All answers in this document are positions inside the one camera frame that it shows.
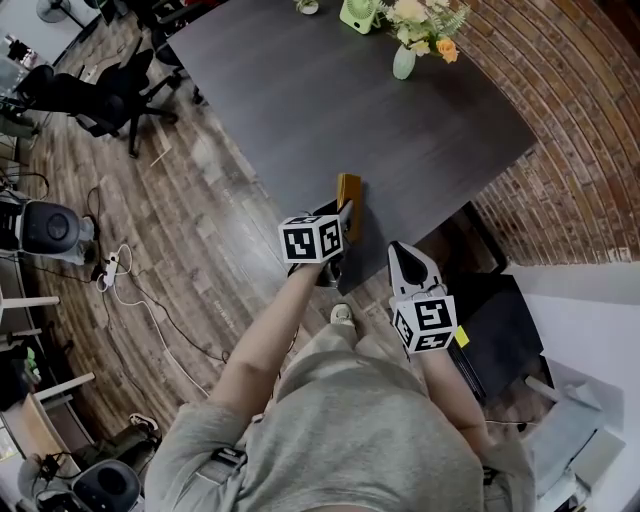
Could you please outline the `person's grey shirt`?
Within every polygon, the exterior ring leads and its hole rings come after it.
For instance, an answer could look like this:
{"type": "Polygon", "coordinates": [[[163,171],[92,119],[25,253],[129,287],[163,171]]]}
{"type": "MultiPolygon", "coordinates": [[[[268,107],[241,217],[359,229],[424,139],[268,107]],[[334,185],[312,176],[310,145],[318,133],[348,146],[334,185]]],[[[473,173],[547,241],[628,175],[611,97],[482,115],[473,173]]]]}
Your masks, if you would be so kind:
{"type": "Polygon", "coordinates": [[[429,397],[363,367],[276,398],[254,425],[212,403],[181,407],[145,482],[147,512],[534,512],[535,500],[517,440],[476,454],[429,397]],[[247,461],[218,485],[222,447],[247,461]]]}

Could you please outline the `large black office chair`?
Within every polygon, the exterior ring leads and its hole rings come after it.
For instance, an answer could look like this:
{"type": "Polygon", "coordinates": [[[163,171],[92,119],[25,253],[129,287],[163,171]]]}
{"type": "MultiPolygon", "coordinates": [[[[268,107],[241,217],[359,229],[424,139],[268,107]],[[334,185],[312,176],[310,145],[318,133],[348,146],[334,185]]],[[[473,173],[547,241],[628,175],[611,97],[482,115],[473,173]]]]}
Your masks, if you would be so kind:
{"type": "Polygon", "coordinates": [[[129,126],[128,153],[136,158],[136,136],[140,117],[152,115],[176,123],[178,116],[149,106],[154,96],[168,84],[169,77],[150,85],[147,71],[154,51],[133,54],[128,61],[106,68],[96,82],[88,83],[68,73],[56,73],[49,65],[32,70],[17,86],[18,98],[31,110],[65,113],[93,137],[116,137],[129,126]]]}

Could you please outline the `yellow and white flower bouquet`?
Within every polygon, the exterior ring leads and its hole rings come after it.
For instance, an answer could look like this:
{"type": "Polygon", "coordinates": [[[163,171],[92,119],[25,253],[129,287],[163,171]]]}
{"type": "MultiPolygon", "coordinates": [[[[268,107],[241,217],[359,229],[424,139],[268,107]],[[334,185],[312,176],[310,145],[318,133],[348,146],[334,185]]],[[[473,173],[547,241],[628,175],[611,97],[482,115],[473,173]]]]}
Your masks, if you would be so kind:
{"type": "Polygon", "coordinates": [[[380,5],[391,35],[399,42],[399,55],[415,61],[432,56],[454,63],[458,49],[454,35],[464,25],[471,7],[462,0],[391,0],[380,5]]]}

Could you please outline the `person's right forearm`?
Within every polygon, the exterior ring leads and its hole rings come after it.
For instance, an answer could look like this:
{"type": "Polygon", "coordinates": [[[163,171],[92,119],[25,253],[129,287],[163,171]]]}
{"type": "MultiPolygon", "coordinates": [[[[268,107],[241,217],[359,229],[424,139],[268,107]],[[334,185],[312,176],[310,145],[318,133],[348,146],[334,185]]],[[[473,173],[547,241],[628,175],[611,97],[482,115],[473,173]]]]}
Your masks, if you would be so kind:
{"type": "Polygon", "coordinates": [[[465,438],[476,454],[494,445],[480,404],[444,349],[413,354],[432,402],[465,438]]]}

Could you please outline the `white cardboard box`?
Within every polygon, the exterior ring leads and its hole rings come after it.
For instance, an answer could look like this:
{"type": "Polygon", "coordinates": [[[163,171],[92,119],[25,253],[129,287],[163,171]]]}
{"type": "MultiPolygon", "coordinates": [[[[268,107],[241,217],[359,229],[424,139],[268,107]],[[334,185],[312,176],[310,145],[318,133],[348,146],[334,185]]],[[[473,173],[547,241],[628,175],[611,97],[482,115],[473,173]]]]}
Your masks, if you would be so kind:
{"type": "Polygon", "coordinates": [[[523,439],[532,457],[535,512],[583,512],[626,447],[607,426],[607,386],[573,370],[557,384],[545,384],[532,375],[524,382],[552,402],[523,439]]]}

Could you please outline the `black floor fan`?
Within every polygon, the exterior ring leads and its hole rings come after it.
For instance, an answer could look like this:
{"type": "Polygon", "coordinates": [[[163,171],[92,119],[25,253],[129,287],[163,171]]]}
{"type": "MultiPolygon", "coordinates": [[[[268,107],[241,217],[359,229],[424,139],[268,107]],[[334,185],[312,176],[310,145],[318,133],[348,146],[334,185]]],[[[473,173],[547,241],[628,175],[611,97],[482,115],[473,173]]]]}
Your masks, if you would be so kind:
{"type": "Polygon", "coordinates": [[[70,0],[38,0],[36,14],[45,23],[56,24],[70,19],[80,29],[85,28],[85,25],[73,14],[70,0]]]}

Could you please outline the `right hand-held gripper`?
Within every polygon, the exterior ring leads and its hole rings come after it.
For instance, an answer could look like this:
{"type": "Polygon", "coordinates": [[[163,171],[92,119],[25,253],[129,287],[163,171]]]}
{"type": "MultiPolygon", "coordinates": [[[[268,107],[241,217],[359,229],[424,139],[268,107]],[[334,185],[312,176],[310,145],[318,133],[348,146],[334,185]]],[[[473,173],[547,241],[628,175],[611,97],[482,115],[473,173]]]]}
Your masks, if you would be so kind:
{"type": "Polygon", "coordinates": [[[427,254],[392,241],[388,267],[391,325],[408,354],[447,349],[458,327],[454,297],[427,254]]]}

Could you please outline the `black cabinet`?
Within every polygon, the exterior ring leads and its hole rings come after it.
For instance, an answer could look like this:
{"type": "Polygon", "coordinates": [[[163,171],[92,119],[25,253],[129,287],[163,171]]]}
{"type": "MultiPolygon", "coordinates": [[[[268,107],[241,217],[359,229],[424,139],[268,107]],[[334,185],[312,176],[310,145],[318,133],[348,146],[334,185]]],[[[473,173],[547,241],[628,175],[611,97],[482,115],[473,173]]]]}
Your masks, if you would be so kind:
{"type": "Polygon", "coordinates": [[[467,341],[449,354],[480,404],[494,401],[529,369],[543,345],[513,276],[466,273],[449,282],[467,341]]]}

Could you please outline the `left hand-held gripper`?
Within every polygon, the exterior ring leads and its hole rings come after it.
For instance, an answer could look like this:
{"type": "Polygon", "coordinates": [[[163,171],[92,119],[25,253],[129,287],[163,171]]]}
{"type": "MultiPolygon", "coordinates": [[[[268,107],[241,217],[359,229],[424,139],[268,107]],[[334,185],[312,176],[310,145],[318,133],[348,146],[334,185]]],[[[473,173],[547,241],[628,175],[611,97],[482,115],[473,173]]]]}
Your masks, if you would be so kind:
{"type": "Polygon", "coordinates": [[[337,288],[346,236],[357,234],[355,202],[348,199],[340,209],[334,199],[312,214],[287,218],[278,226],[283,260],[289,265],[288,276],[304,265],[319,264],[322,270],[316,285],[337,288]]]}

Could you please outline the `small black office chair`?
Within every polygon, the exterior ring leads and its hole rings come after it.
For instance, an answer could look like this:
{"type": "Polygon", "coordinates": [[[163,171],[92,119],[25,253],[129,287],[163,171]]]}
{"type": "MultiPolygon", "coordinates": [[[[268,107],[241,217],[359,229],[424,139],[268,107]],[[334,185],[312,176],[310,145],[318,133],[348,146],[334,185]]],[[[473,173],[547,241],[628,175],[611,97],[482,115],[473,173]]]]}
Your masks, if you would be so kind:
{"type": "Polygon", "coordinates": [[[176,89],[182,82],[184,67],[168,39],[205,14],[210,5],[200,0],[127,0],[140,29],[150,31],[156,59],[173,68],[167,84],[176,89]]]}

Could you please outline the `small green desk fan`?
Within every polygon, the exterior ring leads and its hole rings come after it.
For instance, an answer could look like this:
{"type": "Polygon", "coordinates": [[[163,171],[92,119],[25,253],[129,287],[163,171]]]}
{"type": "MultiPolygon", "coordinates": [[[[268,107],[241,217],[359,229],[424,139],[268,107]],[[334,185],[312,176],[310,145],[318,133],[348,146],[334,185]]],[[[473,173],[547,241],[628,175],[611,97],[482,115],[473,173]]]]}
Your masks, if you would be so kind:
{"type": "Polygon", "coordinates": [[[380,0],[343,0],[340,20],[362,35],[381,27],[380,0]]]}

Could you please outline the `pale green vase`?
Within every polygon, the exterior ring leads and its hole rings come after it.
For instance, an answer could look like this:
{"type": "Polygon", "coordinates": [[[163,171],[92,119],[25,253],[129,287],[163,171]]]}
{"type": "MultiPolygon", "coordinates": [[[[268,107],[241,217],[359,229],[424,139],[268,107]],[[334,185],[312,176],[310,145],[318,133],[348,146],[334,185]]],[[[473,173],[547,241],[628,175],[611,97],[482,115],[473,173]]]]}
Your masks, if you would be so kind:
{"type": "Polygon", "coordinates": [[[400,45],[395,53],[392,73],[398,80],[406,80],[412,73],[416,63],[416,54],[412,49],[400,45]]]}

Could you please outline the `person's left forearm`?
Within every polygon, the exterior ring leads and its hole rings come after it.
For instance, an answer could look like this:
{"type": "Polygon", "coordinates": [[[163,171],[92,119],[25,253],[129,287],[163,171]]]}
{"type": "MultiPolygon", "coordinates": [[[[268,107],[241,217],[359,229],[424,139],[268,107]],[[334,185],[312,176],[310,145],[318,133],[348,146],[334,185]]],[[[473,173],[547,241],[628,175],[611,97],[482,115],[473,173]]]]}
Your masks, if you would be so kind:
{"type": "Polygon", "coordinates": [[[304,264],[244,333],[209,401],[249,420],[262,413],[324,266],[304,264]]]}

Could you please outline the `person's beige trousers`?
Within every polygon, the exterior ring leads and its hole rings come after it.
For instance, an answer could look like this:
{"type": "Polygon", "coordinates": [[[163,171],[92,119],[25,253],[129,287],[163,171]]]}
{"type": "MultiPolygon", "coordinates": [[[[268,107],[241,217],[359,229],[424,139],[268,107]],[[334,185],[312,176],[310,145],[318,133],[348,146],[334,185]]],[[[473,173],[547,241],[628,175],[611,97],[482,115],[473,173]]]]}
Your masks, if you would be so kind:
{"type": "Polygon", "coordinates": [[[313,381],[360,367],[378,371],[394,386],[429,397],[424,379],[398,342],[384,341],[375,334],[359,338],[355,327],[331,323],[290,362],[280,382],[277,401],[313,381]]]}

